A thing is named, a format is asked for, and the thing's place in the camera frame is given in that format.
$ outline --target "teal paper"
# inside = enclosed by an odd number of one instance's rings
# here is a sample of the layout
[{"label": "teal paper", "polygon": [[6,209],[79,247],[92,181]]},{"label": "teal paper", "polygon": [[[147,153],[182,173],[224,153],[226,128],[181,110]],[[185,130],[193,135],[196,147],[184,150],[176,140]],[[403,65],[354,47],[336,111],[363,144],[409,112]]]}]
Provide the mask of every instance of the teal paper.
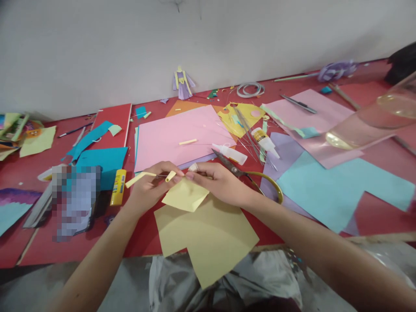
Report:
[{"label": "teal paper", "polygon": [[30,207],[32,207],[32,204],[21,204],[18,202],[11,202],[0,206],[0,236],[15,224]]},{"label": "teal paper", "polygon": [[143,118],[144,115],[146,115],[146,108],[144,106],[140,106],[138,108],[136,108],[136,115],[137,115],[137,119]]},{"label": "teal paper", "polygon": [[311,137],[318,137],[321,135],[318,131],[316,131],[315,127],[302,128],[301,131],[303,131],[305,135],[302,137],[303,139],[309,139]]},{"label": "teal paper", "polygon": [[283,193],[335,233],[351,220],[364,191],[406,211],[415,185],[360,158],[325,169],[308,152],[276,181]]},{"label": "teal paper", "polygon": [[113,124],[109,121],[103,122],[97,128],[91,130],[90,133],[88,133],[86,136],[84,136],[81,139],[81,141],[79,141],[78,144],[75,145],[66,154],[72,156],[72,161],[77,160],[79,155],[82,153],[82,151],[85,150],[88,146],[90,146],[92,141],[97,141],[99,138],[101,138],[103,135],[105,135],[106,132],[108,131],[108,128],[110,128],[112,125]]},{"label": "teal paper", "polygon": [[92,149],[82,152],[77,167],[101,166],[101,191],[112,190],[116,172],[123,167],[127,147],[114,149]]}]

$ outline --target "glue bottle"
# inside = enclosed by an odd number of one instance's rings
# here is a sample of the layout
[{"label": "glue bottle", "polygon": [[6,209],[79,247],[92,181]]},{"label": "glue bottle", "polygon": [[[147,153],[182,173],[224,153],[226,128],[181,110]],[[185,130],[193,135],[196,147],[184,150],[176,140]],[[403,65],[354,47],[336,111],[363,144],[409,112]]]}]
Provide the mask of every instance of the glue bottle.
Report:
[{"label": "glue bottle", "polygon": [[261,128],[254,129],[251,134],[265,151],[271,152],[274,156],[280,158],[279,154],[274,149],[276,146],[274,145],[272,139],[269,138],[269,136]]},{"label": "glue bottle", "polygon": [[239,165],[243,165],[247,160],[247,155],[244,155],[243,153],[240,153],[236,151],[235,149],[230,148],[229,143],[225,143],[224,145],[217,145],[217,144],[212,144],[212,145],[213,147],[216,147],[220,151],[220,153],[223,154],[225,157],[235,161]]},{"label": "glue bottle", "polygon": [[126,173],[127,171],[124,169],[119,169],[116,172],[116,179],[114,181],[113,194],[111,195],[110,206],[120,206],[123,202]]}]

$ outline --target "forearm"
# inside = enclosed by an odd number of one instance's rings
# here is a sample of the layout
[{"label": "forearm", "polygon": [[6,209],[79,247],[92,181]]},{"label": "forearm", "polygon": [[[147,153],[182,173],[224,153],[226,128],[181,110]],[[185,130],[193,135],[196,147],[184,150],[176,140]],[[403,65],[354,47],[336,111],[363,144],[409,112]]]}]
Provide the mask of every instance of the forearm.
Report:
[{"label": "forearm", "polygon": [[337,234],[264,196],[245,208],[354,307],[416,310],[416,295],[404,281]]},{"label": "forearm", "polygon": [[55,300],[52,311],[96,311],[117,273],[138,216],[124,208],[81,261]]}]

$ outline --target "scissors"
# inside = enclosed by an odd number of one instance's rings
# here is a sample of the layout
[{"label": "scissors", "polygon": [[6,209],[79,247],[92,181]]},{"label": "scissors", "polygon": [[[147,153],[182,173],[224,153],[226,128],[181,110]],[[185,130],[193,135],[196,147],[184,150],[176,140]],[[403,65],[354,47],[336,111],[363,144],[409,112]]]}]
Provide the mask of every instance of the scissors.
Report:
[{"label": "scissors", "polygon": [[223,154],[221,154],[220,152],[217,152],[215,149],[212,149],[212,151],[219,158],[219,160],[222,162],[222,164],[228,170],[230,170],[237,178],[240,178],[241,176],[246,176],[251,181],[251,183],[256,187],[256,190],[258,192],[260,192],[261,194],[263,194],[263,195],[264,195],[263,191],[260,189],[260,187],[257,185],[257,183],[255,181],[253,181],[253,179],[250,177],[250,175],[261,176],[261,177],[265,178],[276,189],[277,196],[278,196],[277,202],[279,204],[283,203],[283,192],[280,189],[280,187],[277,185],[277,183],[271,177],[269,177],[269,176],[267,176],[267,175],[265,175],[261,172],[252,172],[252,171],[244,172],[244,171],[241,171],[236,166],[234,166],[231,161],[229,161],[227,158],[225,158],[225,156]]}]

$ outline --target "hand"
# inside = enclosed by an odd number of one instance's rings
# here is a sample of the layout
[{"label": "hand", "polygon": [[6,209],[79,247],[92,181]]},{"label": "hand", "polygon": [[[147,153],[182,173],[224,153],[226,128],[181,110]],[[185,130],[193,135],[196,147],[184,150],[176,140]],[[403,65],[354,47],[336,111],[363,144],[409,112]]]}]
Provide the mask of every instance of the hand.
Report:
[{"label": "hand", "polygon": [[175,171],[176,175],[169,182],[165,182],[166,177],[164,176],[152,177],[145,175],[132,186],[133,190],[130,193],[130,197],[123,209],[131,210],[131,212],[138,217],[152,208],[163,196],[163,194],[170,190],[176,183],[181,181],[182,177],[185,175],[171,162],[158,162],[144,171],[157,175],[168,175],[169,172]]},{"label": "hand", "polygon": [[186,173],[186,178],[207,190],[227,204],[246,208],[253,203],[257,193],[249,188],[223,165],[216,162],[197,162]]}]

